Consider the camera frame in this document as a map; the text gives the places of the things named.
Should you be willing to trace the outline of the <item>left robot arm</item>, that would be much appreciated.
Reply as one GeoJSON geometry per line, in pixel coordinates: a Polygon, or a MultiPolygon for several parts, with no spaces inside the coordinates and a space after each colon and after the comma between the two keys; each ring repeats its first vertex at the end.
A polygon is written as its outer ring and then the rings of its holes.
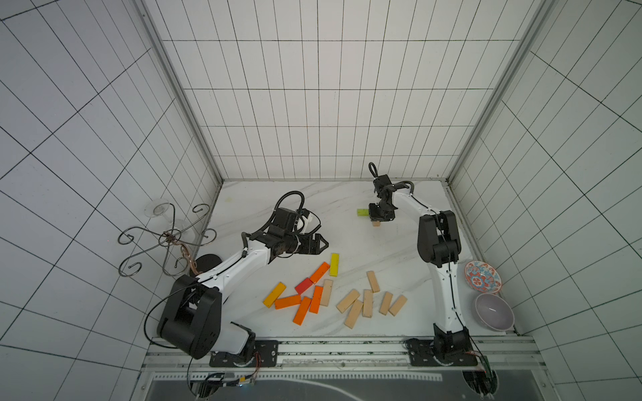
{"type": "Polygon", "coordinates": [[[194,277],[179,277],[162,299],[157,325],[164,349],[178,349],[194,359],[222,354],[249,363],[256,352],[256,334],[233,322],[223,304],[240,285],[279,257],[319,255],[329,247],[319,234],[321,220],[304,207],[305,196],[291,190],[277,201],[267,222],[242,234],[242,250],[194,277]]]}

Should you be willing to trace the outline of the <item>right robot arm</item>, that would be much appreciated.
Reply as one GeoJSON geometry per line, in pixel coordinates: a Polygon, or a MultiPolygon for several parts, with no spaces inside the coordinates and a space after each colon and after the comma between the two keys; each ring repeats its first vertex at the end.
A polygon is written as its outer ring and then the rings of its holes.
{"type": "Polygon", "coordinates": [[[403,212],[416,223],[416,250],[429,268],[436,302],[433,358],[442,366],[451,366],[472,351],[456,280],[461,253],[456,215],[450,210],[435,209],[415,197],[413,182],[394,183],[388,175],[381,175],[373,162],[368,164],[368,169],[379,199],[369,204],[370,220],[392,222],[397,212],[403,212]]]}

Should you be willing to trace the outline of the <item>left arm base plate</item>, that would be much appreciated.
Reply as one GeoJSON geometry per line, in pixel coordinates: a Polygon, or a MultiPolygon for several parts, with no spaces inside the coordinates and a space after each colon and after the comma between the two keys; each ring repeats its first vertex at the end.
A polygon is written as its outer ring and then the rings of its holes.
{"type": "Polygon", "coordinates": [[[240,354],[212,352],[209,366],[212,368],[272,368],[277,365],[279,341],[254,340],[240,354]]]}

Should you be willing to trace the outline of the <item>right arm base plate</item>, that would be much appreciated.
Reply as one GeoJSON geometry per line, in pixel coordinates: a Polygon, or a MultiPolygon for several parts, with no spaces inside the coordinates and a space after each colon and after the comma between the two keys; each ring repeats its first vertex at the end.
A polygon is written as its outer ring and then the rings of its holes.
{"type": "Polygon", "coordinates": [[[478,365],[470,339],[456,340],[454,344],[442,339],[407,339],[404,346],[413,367],[473,368],[478,365]]]}

